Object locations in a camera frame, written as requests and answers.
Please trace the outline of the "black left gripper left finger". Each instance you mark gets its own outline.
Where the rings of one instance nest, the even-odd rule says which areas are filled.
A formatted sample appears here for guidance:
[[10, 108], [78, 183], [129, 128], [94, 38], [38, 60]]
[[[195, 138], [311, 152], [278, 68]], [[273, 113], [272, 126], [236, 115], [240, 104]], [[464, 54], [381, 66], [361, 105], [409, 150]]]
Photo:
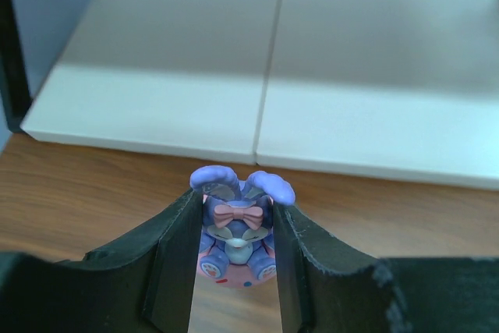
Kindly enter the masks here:
[[1, 330], [186, 332], [202, 203], [189, 190], [79, 261], [3, 252]]

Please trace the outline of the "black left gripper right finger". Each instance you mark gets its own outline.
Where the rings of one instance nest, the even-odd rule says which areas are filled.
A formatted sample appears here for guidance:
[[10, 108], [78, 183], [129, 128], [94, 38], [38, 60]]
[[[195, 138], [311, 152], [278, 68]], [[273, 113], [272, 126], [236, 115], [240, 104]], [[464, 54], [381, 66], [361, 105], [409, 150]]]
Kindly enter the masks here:
[[285, 332], [495, 332], [495, 257], [375, 258], [274, 207]]

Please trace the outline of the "purple bunny with pink bow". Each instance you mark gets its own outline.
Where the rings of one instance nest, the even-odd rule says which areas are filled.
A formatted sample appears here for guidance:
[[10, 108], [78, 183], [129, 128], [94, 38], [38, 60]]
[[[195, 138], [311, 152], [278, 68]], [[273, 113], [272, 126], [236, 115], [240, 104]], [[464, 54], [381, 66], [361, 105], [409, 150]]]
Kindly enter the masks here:
[[242, 180], [222, 165], [198, 168], [189, 184], [203, 195], [197, 273], [228, 288], [249, 288], [273, 278], [274, 205], [295, 203], [292, 186], [265, 171]]

